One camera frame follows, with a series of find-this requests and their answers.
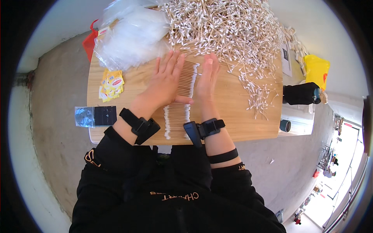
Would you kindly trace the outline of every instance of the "black band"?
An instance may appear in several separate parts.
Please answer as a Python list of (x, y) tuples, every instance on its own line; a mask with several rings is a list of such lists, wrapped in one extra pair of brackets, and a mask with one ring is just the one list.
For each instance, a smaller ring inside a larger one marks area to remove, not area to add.
[(119, 116), (132, 127), (132, 133), (137, 136), (143, 134), (149, 127), (149, 122), (143, 117), (137, 118), (130, 110), (123, 108)]
[(208, 156), (210, 163), (222, 163), (229, 160), (232, 160), (238, 156), (237, 149), (235, 148), (232, 151), (226, 152), (220, 155)]
[(201, 123), (203, 131), (200, 132), (201, 139), (204, 140), (205, 137), (220, 133), (220, 129), (225, 127), (223, 120), (217, 120), (216, 118), (212, 118), (205, 122)]

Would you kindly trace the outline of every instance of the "hand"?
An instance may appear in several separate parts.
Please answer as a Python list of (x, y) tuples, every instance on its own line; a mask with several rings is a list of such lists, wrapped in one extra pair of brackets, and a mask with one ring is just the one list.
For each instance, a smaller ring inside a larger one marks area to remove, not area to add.
[(171, 50), (162, 62), (160, 57), (157, 58), (156, 67), (154, 68), (149, 86), (141, 94), (142, 96), (146, 96), (148, 101), (154, 102), (156, 108), (172, 102), (193, 104), (191, 98), (176, 94), (184, 60), (185, 55), (180, 55), (179, 50), (175, 52)]
[(203, 103), (213, 102), (217, 74), (220, 70), (219, 61), (214, 53), (204, 56), (203, 72), (196, 87), (197, 98)]

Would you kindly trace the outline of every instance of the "left hand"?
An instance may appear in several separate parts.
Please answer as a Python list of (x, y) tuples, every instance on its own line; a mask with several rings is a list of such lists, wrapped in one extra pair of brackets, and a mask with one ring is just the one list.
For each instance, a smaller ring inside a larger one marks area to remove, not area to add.
[(193, 104), (194, 101), (186, 96), (177, 95), (181, 70), (184, 65), (185, 54), (180, 51), (170, 51), (161, 62), (158, 57), (153, 76), (148, 88), (141, 94), (152, 102), (156, 108), (168, 105), (172, 102)]

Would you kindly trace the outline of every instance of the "concrete floor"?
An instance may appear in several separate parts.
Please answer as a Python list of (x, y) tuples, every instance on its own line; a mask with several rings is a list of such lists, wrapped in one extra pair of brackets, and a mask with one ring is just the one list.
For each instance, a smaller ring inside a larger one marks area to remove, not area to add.
[[(74, 122), (74, 107), (87, 104), (90, 64), (81, 43), (88, 34), (71, 38), (40, 58), (31, 96), (35, 149), (47, 182), (70, 217), (85, 165), (83, 156), (95, 147), (88, 129)], [(332, 117), (330, 107), (319, 104), (312, 135), (236, 143), (257, 192), (273, 212), (285, 209), (284, 219), (316, 183), (312, 174), (322, 141), (331, 140)]]

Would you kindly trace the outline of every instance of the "clear plastic bag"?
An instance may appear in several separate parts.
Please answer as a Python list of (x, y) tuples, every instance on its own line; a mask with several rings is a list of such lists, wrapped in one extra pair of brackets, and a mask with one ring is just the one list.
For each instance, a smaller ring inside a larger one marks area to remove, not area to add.
[(103, 29), (113, 23), (116, 19), (121, 20), (127, 14), (132, 12), (136, 7), (141, 6), (139, 1), (134, 0), (115, 0), (104, 9), (102, 15), (102, 24), (100, 29)]
[(101, 66), (125, 71), (167, 53), (171, 47), (162, 38), (168, 31), (164, 12), (135, 7), (103, 38), (95, 39), (94, 52)]
[(171, 1), (172, 0), (115, 0), (104, 9), (100, 29), (110, 26), (116, 19), (124, 19), (137, 7), (164, 5)]
[(95, 128), (94, 107), (75, 107), (75, 125)]

